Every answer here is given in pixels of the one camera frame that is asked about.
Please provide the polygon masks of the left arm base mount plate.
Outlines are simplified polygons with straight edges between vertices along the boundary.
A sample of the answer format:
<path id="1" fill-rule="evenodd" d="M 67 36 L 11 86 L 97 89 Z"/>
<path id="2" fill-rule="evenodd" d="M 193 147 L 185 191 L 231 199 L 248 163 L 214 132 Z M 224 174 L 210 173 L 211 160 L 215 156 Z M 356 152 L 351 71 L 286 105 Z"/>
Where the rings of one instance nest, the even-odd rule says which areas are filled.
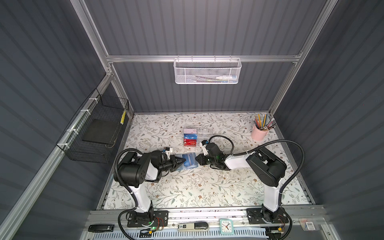
<path id="1" fill-rule="evenodd" d="M 168 225 L 169 211 L 149 211 L 147 213 L 130 212 L 127 227 L 166 227 Z"/>

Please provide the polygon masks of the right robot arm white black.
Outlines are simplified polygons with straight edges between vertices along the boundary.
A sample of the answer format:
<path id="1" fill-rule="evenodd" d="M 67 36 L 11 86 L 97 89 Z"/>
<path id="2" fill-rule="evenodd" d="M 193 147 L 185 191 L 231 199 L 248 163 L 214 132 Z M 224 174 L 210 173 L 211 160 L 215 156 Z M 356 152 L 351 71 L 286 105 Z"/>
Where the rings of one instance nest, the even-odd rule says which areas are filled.
<path id="1" fill-rule="evenodd" d="M 200 143 L 203 153 L 196 157 L 202 165 L 211 165 L 213 169 L 230 171 L 251 168 L 264 184 L 263 207 L 275 213 L 281 207 L 280 190 L 283 186 L 287 165 L 266 147 L 248 151 L 243 155 L 225 155 L 215 143 Z"/>

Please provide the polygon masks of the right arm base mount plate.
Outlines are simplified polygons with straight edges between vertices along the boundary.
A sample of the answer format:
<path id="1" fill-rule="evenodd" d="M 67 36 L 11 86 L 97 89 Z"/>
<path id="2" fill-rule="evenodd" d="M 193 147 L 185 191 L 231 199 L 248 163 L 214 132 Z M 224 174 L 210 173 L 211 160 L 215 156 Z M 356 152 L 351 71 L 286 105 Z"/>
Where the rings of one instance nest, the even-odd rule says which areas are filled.
<path id="1" fill-rule="evenodd" d="M 288 224 L 289 218 L 284 208 L 278 208 L 275 212 L 260 208 L 246 209 L 248 221 L 250 224 Z"/>

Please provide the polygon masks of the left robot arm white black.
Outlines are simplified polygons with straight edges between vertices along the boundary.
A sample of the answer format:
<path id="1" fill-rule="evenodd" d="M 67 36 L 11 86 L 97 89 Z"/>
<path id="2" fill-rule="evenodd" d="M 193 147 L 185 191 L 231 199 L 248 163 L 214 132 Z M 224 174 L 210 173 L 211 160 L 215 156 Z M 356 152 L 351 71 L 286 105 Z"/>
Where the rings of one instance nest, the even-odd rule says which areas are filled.
<path id="1" fill-rule="evenodd" d="M 133 198 L 134 211 L 146 214 L 153 208 L 153 204 L 142 186 L 143 183 L 157 183 L 162 178 L 163 172 L 174 172 L 185 162 L 185 158 L 173 155 L 171 148 L 150 153 L 125 149 L 114 161 L 114 180 Z"/>

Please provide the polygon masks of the clear acrylic organizer box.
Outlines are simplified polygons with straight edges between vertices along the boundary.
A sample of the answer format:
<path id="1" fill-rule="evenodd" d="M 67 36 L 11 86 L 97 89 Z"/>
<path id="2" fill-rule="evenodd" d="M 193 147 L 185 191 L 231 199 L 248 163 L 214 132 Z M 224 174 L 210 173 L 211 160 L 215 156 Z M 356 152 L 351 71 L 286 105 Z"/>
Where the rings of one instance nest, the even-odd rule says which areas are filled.
<path id="1" fill-rule="evenodd" d="M 185 126 L 184 129 L 197 129 L 198 139 L 196 146 L 200 144 L 203 140 L 208 140 L 209 137 L 213 134 L 213 128 L 211 127 L 196 127 L 196 126 Z"/>

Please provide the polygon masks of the blue leather card holder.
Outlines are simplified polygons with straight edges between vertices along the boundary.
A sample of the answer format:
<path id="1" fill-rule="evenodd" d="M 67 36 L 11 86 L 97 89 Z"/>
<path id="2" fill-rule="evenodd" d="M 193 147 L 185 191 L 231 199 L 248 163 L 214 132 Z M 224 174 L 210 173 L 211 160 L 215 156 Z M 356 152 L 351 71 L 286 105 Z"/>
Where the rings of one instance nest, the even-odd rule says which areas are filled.
<path id="1" fill-rule="evenodd" d="M 184 153 L 184 154 L 177 154 L 176 158 L 183 158 L 186 161 L 181 164 L 179 167 L 176 168 L 177 171 L 180 170 L 190 170 L 197 168 L 199 166 L 198 162 L 196 161 L 196 153 Z"/>

